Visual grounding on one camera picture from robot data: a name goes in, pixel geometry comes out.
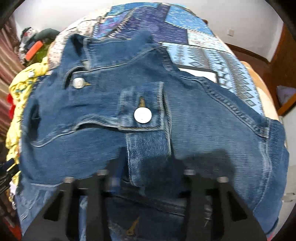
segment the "brown floor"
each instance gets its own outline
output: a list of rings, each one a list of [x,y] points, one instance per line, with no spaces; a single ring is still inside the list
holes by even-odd
[[[247,55],[235,50],[233,50],[233,53],[236,55],[236,57],[240,61],[245,61],[249,63],[253,68],[253,70],[257,72],[257,74],[259,74],[259,76],[263,79],[264,83],[266,84],[272,96],[276,109],[279,109],[279,102],[276,96],[276,86],[271,81],[271,72],[270,72],[269,65],[264,61],[257,59],[255,57],[252,57],[250,55]]]

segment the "white round button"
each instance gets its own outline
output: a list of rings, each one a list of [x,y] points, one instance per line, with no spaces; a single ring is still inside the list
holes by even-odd
[[[135,120],[141,124],[149,122],[152,118],[151,111],[146,107],[139,107],[133,114]]]
[[[75,78],[73,80],[73,87],[75,89],[81,89],[85,85],[85,80],[84,78]]]
[[[33,78],[35,76],[35,73],[33,72],[33,71],[30,71],[29,73],[28,73],[28,78],[30,79],[30,78]]]

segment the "pile of clothes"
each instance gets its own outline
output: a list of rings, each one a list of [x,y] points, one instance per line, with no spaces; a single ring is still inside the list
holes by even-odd
[[[286,185],[284,128],[263,115],[246,68],[190,10],[132,3],[96,11],[61,32],[47,57],[9,89],[18,102],[7,159],[21,170],[23,233],[65,177],[91,176],[122,148],[121,189],[107,200],[112,239],[179,239],[185,169],[228,177],[272,233]],[[193,75],[204,69],[215,71],[213,81]],[[80,240],[86,206],[82,197]]]

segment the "orange object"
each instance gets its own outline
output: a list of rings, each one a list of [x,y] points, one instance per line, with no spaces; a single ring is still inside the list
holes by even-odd
[[[27,52],[25,59],[29,61],[42,46],[43,46],[43,43],[41,41],[36,42]]]

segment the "baseboard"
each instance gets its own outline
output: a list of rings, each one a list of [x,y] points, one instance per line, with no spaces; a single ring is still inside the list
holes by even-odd
[[[253,52],[251,52],[251,51],[249,51],[249,50],[246,50],[246,49],[243,49],[243,48],[237,47],[237,46],[232,45],[232,44],[227,44],[227,46],[228,46],[231,50],[234,50],[234,51],[237,51],[237,52],[240,52],[240,53],[247,54],[247,55],[249,55],[249,56],[252,56],[252,57],[254,57],[254,58],[257,58],[257,59],[262,60],[263,62],[269,64],[269,61],[268,61],[266,58],[260,56],[259,54],[253,53]]]

